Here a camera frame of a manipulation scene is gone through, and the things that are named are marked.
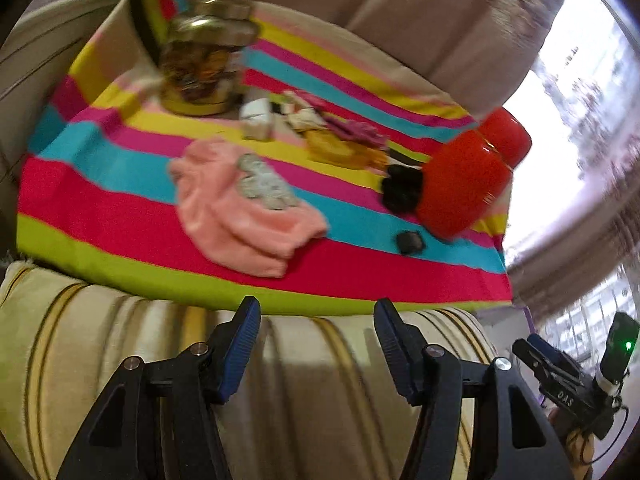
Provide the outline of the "right hand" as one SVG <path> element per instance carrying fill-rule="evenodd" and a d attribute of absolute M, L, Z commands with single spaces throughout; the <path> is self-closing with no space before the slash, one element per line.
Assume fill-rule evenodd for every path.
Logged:
<path fill-rule="evenodd" d="M 575 480 L 592 478 L 594 456 L 594 439 L 590 425 L 578 425 L 569 422 L 566 413 L 559 408 L 552 408 L 548 419 L 558 436 Z"/>

